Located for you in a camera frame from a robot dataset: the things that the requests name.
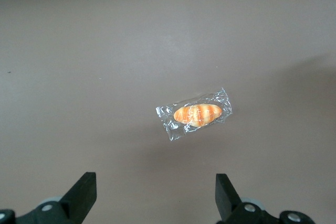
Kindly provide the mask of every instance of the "food package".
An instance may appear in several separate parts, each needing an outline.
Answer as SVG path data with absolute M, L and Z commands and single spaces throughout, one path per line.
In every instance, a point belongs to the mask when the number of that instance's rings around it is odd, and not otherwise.
M 232 114 L 232 107 L 222 88 L 215 93 L 159 106 L 156 112 L 163 122 L 169 139 L 173 141 L 212 124 L 224 123 Z

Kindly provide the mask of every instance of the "screw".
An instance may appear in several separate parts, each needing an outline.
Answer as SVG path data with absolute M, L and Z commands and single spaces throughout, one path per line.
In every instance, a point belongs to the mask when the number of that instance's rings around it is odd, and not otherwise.
M 288 219 L 295 221 L 295 222 L 300 222 L 301 218 L 297 215 L 291 212 L 290 214 L 287 215 Z
M 246 204 L 244 208 L 246 211 L 249 211 L 249 212 L 254 212 L 256 210 L 256 208 L 251 204 Z
M 42 207 L 42 211 L 49 211 L 52 208 L 52 205 L 45 205 Z

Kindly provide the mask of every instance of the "gray floor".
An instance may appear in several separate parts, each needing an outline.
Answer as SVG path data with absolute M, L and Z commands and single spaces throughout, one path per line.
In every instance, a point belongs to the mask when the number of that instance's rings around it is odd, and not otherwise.
M 84 223 L 215 223 L 215 174 L 336 218 L 336 0 L 0 0 L 0 209 L 97 172 Z M 224 87 L 170 142 L 155 107 Z

